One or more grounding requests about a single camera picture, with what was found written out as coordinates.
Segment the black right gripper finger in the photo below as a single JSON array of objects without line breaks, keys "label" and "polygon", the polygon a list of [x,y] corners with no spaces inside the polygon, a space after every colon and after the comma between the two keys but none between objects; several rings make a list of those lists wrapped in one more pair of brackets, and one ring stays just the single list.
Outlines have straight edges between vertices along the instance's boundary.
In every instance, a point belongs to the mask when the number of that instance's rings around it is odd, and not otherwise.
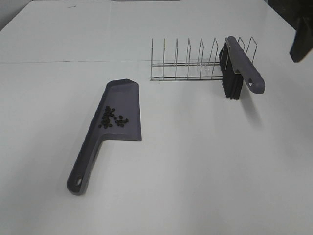
[{"label": "black right gripper finger", "polygon": [[302,61],[313,48],[313,16],[302,16],[298,20],[296,34],[290,49],[293,62]]}]

